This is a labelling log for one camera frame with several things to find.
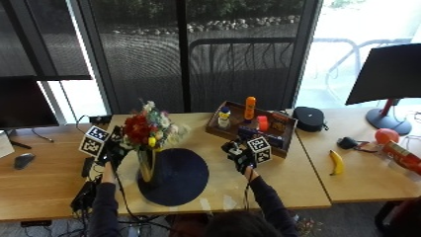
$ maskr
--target orange bottle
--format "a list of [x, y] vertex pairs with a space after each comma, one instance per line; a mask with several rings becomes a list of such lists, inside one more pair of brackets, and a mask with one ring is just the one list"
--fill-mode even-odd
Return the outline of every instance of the orange bottle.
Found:
[[256, 107], [256, 98], [247, 98], [247, 109], [245, 109], [245, 123], [252, 123], [255, 117], [255, 107]]
[[395, 141], [389, 141], [381, 148], [381, 151], [393, 158], [395, 162], [405, 169], [421, 175], [421, 159], [401, 147]]

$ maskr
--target black pouch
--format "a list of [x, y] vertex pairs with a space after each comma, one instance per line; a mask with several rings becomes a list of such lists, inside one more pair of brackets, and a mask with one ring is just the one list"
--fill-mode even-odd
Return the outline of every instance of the black pouch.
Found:
[[297, 127], [305, 131], [321, 131], [329, 127], [325, 124], [325, 115], [324, 113], [315, 108], [297, 107], [293, 110], [292, 117], [299, 120]]
[[356, 148], [359, 146], [359, 142], [348, 136], [345, 136], [344, 138], [340, 138], [337, 141], [337, 144], [343, 149], [347, 149], [347, 150]]

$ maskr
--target navy blue round mat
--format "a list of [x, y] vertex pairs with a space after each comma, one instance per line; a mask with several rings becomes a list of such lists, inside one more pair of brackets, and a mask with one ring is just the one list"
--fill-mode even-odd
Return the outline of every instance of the navy blue round mat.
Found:
[[195, 200], [204, 191], [209, 170], [203, 158], [183, 148], [165, 149], [156, 154], [157, 169], [151, 182], [137, 175], [145, 198], [161, 205], [181, 205]]

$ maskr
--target monitor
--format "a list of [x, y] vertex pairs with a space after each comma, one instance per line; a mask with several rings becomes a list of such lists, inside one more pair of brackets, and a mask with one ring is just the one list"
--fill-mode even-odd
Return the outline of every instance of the monitor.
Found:
[[59, 125], [34, 76], [0, 77], [0, 130]]
[[385, 46], [369, 51], [347, 105], [387, 100], [383, 109], [368, 112], [367, 119], [376, 128], [391, 128], [404, 135], [412, 125], [389, 115], [396, 99], [421, 98], [421, 43]]

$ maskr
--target person's arm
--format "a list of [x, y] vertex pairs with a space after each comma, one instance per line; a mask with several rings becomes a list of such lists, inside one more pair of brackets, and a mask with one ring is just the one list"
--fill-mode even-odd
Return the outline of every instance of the person's arm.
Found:
[[90, 221], [90, 236], [120, 236], [118, 208], [115, 199], [116, 177], [111, 163], [106, 163], [102, 184], [98, 186], [94, 201], [92, 217]]
[[279, 198], [276, 190], [265, 183], [253, 167], [248, 167], [244, 176], [251, 179], [251, 187], [256, 202], [263, 209], [264, 219], [280, 231], [284, 237], [297, 237], [299, 232], [288, 210]]

